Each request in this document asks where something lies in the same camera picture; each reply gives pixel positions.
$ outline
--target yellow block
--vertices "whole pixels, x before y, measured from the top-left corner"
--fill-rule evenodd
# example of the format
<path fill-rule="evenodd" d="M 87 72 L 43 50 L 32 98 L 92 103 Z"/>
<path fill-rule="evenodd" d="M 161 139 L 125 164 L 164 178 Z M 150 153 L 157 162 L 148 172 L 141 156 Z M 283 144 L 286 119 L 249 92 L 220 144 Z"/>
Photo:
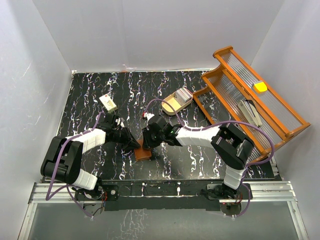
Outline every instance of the yellow block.
<path fill-rule="evenodd" d="M 268 90 L 267 86 L 265 85 L 265 83 L 263 81 L 259 81 L 259 82 L 255 83 L 253 85 L 253 89 L 255 90 L 255 92 L 257 94 L 262 94 L 263 92 Z"/>

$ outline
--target orange rack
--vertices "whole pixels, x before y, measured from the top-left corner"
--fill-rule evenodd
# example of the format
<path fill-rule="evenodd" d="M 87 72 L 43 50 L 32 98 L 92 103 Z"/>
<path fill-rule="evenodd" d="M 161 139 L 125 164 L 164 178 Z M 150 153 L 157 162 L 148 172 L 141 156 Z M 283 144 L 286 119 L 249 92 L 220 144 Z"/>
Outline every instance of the orange rack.
<path fill-rule="evenodd" d="M 296 135 L 310 126 L 272 87 L 247 64 L 234 50 L 228 46 L 217 50 L 213 57 L 220 65 L 201 76 L 206 87 L 193 93 L 193 99 L 205 114 L 207 119 L 214 124 L 213 116 L 204 107 L 204 95 L 212 92 L 221 101 L 224 107 L 237 121 L 247 122 L 238 107 L 240 100 L 253 100 L 260 115 L 262 126 L 275 143 L 278 150 Z M 267 91 L 257 94 L 252 86 L 263 81 Z M 271 151 L 270 144 L 258 131 L 241 126 L 243 131 L 254 141 L 255 149 L 251 155 L 254 162 L 261 161 Z"/>

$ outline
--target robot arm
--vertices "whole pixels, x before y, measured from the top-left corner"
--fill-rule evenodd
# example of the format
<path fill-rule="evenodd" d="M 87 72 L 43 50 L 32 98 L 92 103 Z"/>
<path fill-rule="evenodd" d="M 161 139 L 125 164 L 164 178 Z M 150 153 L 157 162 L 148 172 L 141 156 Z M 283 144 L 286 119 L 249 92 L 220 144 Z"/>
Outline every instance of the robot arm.
<path fill-rule="evenodd" d="M 42 176 L 52 177 L 58 154 L 68 138 L 70 137 L 55 136 L 52 139 L 41 166 Z M 107 113 L 103 122 L 100 122 L 94 130 L 68 142 L 62 153 L 55 179 L 78 188 L 97 192 L 100 180 L 95 175 L 81 169 L 82 154 L 106 142 L 123 144 L 125 150 L 140 148 L 140 144 L 124 126 L 121 118 Z"/>
<path fill-rule="evenodd" d="M 143 117 L 147 119 L 147 127 L 142 130 L 144 149 L 155 148 L 162 142 L 171 146 L 198 145 L 214 148 L 227 165 L 221 195 L 237 193 L 248 158 L 255 146 L 238 127 L 229 123 L 206 130 L 195 127 L 190 131 L 180 124 L 172 126 L 161 116 L 151 113 L 145 113 Z"/>

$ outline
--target white wall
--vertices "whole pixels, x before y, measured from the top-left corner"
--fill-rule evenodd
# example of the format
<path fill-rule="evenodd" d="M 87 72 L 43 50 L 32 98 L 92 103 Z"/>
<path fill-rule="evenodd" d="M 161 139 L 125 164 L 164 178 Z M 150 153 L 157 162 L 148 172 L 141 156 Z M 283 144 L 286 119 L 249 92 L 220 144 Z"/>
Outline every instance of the white wall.
<path fill-rule="evenodd" d="M 311 240 L 320 236 L 320 2 L 286 0 L 252 67 L 311 126 L 276 152 Z"/>
<path fill-rule="evenodd" d="M 0 239 L 17 239 L 71 71 L 31 0 L 0 1 Z"/>
<path fill-rule="evenodd" d="M 283 0 L 33 0 L 70 69 L 213 68 L 233 45 L 251 63 Z"/>

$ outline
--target black tabletop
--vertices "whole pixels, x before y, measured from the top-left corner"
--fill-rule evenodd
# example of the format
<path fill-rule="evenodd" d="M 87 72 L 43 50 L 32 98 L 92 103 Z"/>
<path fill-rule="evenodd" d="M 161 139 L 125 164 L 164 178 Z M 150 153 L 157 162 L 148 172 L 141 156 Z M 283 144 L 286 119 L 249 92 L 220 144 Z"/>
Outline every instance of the black tabletop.
<path fill-rule="evenodd" d="M 191 92 L 205 87 L 202 71 L 77 73 L 73 76 L 58 135 L 72 136 L 91 128 L 99 112 L 106 112 L 99 97 L 111 96 L 118 107 L 115 114 L 124 118 L 125 125 L 138 140 L 146 122 L 141 119 L 147 104 L 154 98 L 164 99 L 177 89 Z M 209 108 L 217 122 L 232 117 L 212 94 Z M 161 104 L 154 102 L 149 109 L 172 124 L 176 116 L 168 116 Z M 195 102 L 179 112 L 191 127 L 208 126 L 209 122 Z M 120 144 L 108 142 L 82 156 L 81 167 L 103 180 L 191 180 L 223 179 L 226 165 L 215 150 L 203 146 L 169 146 L 163 143 L 152 151 L 151 160 L 137 161 L 133 151 L 123 151 Z M 253 166 L 249 179 L 273 179 L 270 163 Z"/>

